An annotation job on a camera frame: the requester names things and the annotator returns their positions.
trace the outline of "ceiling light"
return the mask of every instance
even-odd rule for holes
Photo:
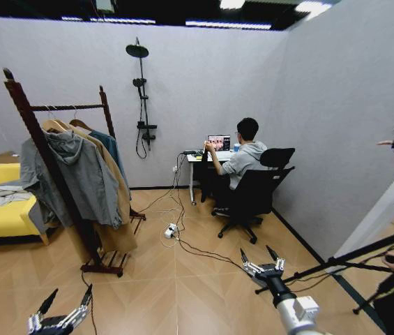
[[[243,6],[245,0],[221,0],[221,9],[238,9]]]
[[[63,21],[82,21],[80,17],[62,16]]]
[[[204,22],[204,21],[186,21],[185,25],[192,27],[237,28],[237,29],[256,29],[256,30],[269,30],[271,28],[270,24]]]
[[[297,5],[294,10],[300,13],[309,13],[309,15],[305,17],[305,20],[308,21],[330,9],[331,6],[332,5],[329,3],[322,3],[319,1],[304,1]]]
[[[90,19],[92,22],[109,22],[109,23],[134,23],[134,24],[155,24],[155,20],[149,20],[149,19],[116,19],[113,17],[106,17],[104,19],[101,18],[94,18],[92,17]]]
[[[322,6],[322,2],[318,1],[303,1],[294,9],[296,12],[310,13],[318,10]]]

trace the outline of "robotic hand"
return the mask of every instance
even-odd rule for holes
[[[259,285],[268,286],[273,295],[273,304],[280,314],[280,319],[288,335],[323,334],[314,331],[319,306],[311,297],[297,297],[283,282],[285,260],[266,246],[275,264],[256,265],[251,263],[240,249],[243,268]]]
[[[91,284],[85,292],[82,302],[78,308],[75,308],[68,315],[53,316],[51,318],[44,318],[45,313],[50,308],[57,291],[54,292],[42,303],[37,313],[31,315],[28,319],[28,335],[66,335],[73,332],[89,313],[88,305],[90,303],[92,294]]]

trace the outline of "beige coat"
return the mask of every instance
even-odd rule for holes
[[[119,170],[118,165],[115,163],[112,155],[110,155],[101,141],[91,137],[90,135],[87,135],[80,129],[71,126],[70,124],[65,124],[60,120],[56,121],[64,128],[71,129],[73,133],[94,143],[102,155],[102,158],[106,162],[110,172],[118,181],[118,208],[122,219],[122,226],[115,230],[114,228],[107,225],[100,225],[98,223],[94,224],[95,231],[100,237],[104,252],[119,251],[120,253],[124,254],[135,249],[137,244],[135,241],[135,235],[133,234],[133,230],[130,226],[130,196],[128,193],[128,187],[122,178],[121,171]],[[82,241],[80,240],[76,228],[72,227],[67,229],[67,231],[77,253],[80,256],[81,261],[88,262],[91,256],[89,255],[88,251],[86,251]]]

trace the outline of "gray cloth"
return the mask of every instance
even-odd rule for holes
[[[46,232],[46,226],[45,226],[45,222],[43,220],[43,216],[42,216],[42,211],[40,208],[40,203],[39,201],[36,201],[36,203],[34,204],[34,206],[32,206],[31,210],[29,211],[28,214],[29,218],[31,219],[32,223],[35,225],[35,227],[37,228],[37,230],[43,234]]]
[[[117,209],[118,182],[96,146],[72,131],[44,134],[82,218],[118,228],[122,224]],[[47,207],[64,226],[73,224],[32,139],[22,145],[20,179],[24,188],[42,202],[44,219],[47,219]]]
[[[7,181],[0,184],[0,206],[12,201],[28,200],[32,194],[22,187],[20,180]]]
[[[229,162],[222,165],[220,174],[228,174],[231,179],[229,188],[235,190],[241,177],[247,170],[269,170],[268,167],[260,163],[260,156],[266,150],[266,145],[262,142],[247,143],[240,146]]]

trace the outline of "gray fabric wall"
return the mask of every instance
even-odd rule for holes
[[[150,50],[144,75],[149,121],[158,125],[145,161],[135,153],[139,98],[132,79],[140,76],[139,62],[125,51],[136,36]],[[168,186],[179,152],[200,148],[209,134],[234,137],[244,116],[265,122],[284,51],[279,45],[286,36],[0,18],[0,152],[20,151],[29,136],[3,85],[1,68],[12,70],[34,105],[98,102],[102,84],[130,186]],[[54,114],[70,121],[74,113]],[[46,118],[47,113],[40,115]],[[106,131],[102,112],[80,112],[78,118]],[[267,143],[262,130],[259,138]],[[187,163],[181,176],[180,184],[188,184]]]
[[[290,32],[266,129],[296,147],[276,209],[324,258],[394,180],[394,1],[343,0]]]

